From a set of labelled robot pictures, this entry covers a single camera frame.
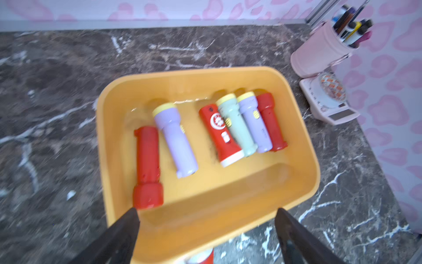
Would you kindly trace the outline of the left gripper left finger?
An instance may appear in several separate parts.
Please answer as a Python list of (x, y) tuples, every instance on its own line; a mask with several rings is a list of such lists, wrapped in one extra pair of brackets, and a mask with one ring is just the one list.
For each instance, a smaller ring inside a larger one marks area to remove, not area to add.
[(140, 220), (131, 208), (93, 241), (71, 264), (129, 264), (137, 241)]

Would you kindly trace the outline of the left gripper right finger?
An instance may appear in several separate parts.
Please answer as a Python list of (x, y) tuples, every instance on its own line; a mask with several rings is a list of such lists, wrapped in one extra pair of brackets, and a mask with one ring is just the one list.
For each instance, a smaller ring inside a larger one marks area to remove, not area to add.
[(277, 210), (274, 224), (284, 263), (344, 263), (285, 209)]

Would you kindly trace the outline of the plain red flashlight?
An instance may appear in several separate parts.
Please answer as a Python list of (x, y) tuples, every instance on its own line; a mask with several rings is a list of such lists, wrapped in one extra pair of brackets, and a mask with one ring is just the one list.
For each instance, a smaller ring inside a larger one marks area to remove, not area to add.
[(133, 191), (133, 206), (138, 210), (162, 206), (164, 190), (160, 182), (159, 136), (152, 126), (134, 131), (137, 144), (137, 184)]

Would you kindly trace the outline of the green flashlight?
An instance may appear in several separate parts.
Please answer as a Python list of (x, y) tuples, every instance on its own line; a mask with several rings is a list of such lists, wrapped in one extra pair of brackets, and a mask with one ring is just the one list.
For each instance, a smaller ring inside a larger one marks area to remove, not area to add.
[(246, 157), (252, 156), (258, 146), (255, 144), (246, 122), (240, 113), (235, 94), (227, 94), (216, 101), (218, 111), (225, 124)]

